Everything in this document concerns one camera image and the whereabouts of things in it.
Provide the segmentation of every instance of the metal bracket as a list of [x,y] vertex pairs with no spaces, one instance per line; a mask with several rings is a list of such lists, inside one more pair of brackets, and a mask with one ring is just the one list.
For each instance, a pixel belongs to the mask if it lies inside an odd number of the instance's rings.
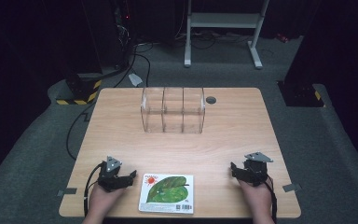
[[62,197],[64,194],[76,194],[77,189],[65,189],[65,190],[58,190],[57,197]]
[[111,172],[116,170],[122,164],[121,161],[116,160],[111,156],[107,156],[106,159],[106,172]]
[[268,156],[264,155],[261,152],[251,153],[245,156],[248,160],[251,161],[264,161],[264,162],[273,162],[273,159],[270,159]]
[[283,190],[284,192],[289,192],[294,190],[295,192],[301,190],[301,186],[299,184],[290,184],[290,185],[285,185],[283,186]]

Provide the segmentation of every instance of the clear plastic box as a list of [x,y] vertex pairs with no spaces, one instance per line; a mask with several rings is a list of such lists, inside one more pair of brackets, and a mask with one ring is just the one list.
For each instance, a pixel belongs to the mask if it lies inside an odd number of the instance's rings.
[[144,88],[141,113],[147,133],[202,133],[203,88]]

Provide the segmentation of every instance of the human hand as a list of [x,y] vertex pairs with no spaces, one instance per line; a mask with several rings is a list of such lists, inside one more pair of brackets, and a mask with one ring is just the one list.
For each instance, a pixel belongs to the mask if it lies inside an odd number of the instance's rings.
[[[248,183],[238,180],[240,183],[245,201],[248,203],[254,224],[269,224],[274,223],[271,218],[271,193],[265,184],[260,184],[253,187]],[[268,178],[266,183],[271,186],[271,180]]]
[[125,189],[116,189],[107,192],[98,183],[94,184],[89,196],[89,212],[83,224],[103,223],[103,219],[124,191]]

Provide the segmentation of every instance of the white book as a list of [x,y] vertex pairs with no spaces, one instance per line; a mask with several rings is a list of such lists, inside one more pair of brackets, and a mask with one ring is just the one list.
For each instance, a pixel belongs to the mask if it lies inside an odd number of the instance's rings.
[[139,211],[194,214],[193,175],[145,174]]

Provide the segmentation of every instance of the wooden table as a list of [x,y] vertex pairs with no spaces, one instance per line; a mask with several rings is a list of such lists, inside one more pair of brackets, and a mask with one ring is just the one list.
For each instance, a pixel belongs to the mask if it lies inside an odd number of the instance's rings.
[[[206,105],[202,133],[145,133],[141,117],[142,89],[103,89],[98,97],[68,188],[60,207],[64,217],[83,217],[83,193],[92,169],[110,155],[123,162],[119,175],[138,171],[133,186],[110,211],[110,217],[250,217],[233,161],[243,168],[244,155],[260,151],[274,160],[268,174],[274,179],[278,217],[299,217],[300,208],[260,90],[204,88]],[[144,174],[194,176],[194,215],[138,211]]]

